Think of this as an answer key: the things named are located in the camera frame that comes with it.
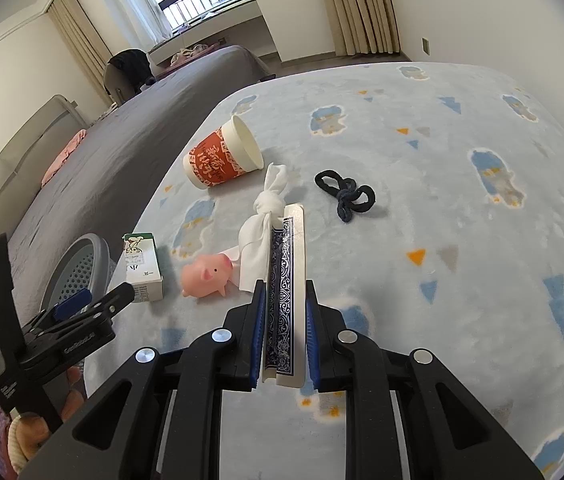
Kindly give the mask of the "person's left hand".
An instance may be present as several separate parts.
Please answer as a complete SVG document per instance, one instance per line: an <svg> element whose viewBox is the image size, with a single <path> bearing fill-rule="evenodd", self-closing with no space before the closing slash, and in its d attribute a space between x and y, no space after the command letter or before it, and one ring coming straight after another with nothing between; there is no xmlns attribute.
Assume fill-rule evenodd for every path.
<svg viewBox="0 0 564 480"><path fill-rule="evenodd" d="M82 378L80 368L70 367L66 375L70 389L60 411L63 422L84 404L84 395L74 388ZM7 478L16 479L48 439L50 439L50 429L42 417L35 414L24 414L13 419L5 437L4 460Z"/></svg>

